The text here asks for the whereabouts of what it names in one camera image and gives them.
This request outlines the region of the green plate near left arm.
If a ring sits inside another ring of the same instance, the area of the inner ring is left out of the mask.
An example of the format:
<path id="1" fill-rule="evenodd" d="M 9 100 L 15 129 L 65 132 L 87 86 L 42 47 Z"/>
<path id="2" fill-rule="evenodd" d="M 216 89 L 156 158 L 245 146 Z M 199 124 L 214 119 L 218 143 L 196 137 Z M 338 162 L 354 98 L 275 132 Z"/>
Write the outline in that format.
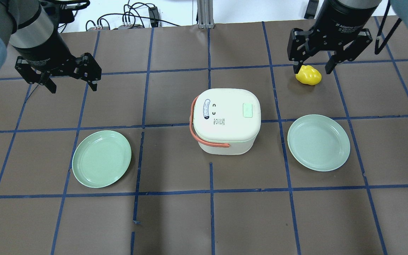
<path id="1" fill-rule="evenodd" d="M 76 180 L 85 187 L 103 188 L 116 183 L 131 163 L 132 149 L 119 132 L 103 130 L 77 146 L 71 163 Z"/>

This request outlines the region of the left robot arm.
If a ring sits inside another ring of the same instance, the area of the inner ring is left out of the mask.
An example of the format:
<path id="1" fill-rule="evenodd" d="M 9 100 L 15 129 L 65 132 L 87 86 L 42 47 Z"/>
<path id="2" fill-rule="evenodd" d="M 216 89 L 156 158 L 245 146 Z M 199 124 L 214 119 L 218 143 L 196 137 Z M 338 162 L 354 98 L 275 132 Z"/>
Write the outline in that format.
<path id="1" fill-rule="evenodd" d="M 19 53 L 15 69 L 28 84 L 54 94 L 52 77 L 68 76 L 96 91 L 102 68 L 90 53 L 75 57 L 58 32 L 59 24 L 74 20 L 73 10 L 89 5 L 89 0 L 0 0 L 0 70 L 12 46 Z"/>

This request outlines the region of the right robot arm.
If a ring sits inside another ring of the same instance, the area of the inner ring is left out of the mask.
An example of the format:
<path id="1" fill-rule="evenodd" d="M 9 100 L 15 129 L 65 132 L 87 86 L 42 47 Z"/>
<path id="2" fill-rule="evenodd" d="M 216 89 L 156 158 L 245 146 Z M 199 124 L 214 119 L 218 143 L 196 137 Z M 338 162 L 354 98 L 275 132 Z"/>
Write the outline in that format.
<path id="1" fill-rule="evenodd" d="M 404 23 L 408 29 L 408 0 L 390 0 L 378 33 L 372 36 L 365 24 L 379 6 L 379 0 L 324 0 L 315 24 L 309 30 L 293 28 L 287 46 L 288 60 L 298 74 L 304 62 L 321 51 L 333 51 L 325 66 L 327 74 L 346 60 L 355 60 L 372 42 L 379 54 Z"/>

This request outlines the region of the green plate near right arm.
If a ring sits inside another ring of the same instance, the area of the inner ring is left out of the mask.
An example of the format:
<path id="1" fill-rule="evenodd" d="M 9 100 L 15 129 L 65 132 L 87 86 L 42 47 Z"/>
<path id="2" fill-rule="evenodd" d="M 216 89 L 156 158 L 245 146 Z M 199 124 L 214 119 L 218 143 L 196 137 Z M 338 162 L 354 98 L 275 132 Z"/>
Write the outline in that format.
<path id="1" fill-rule="evenodd" d="M 287 142 L 291 154 L 301 165 L 320 172 L 343 166 L 351 151 L 344 128 L 333 119 L 318 114 L 295 120 L 288 130 Z"/>

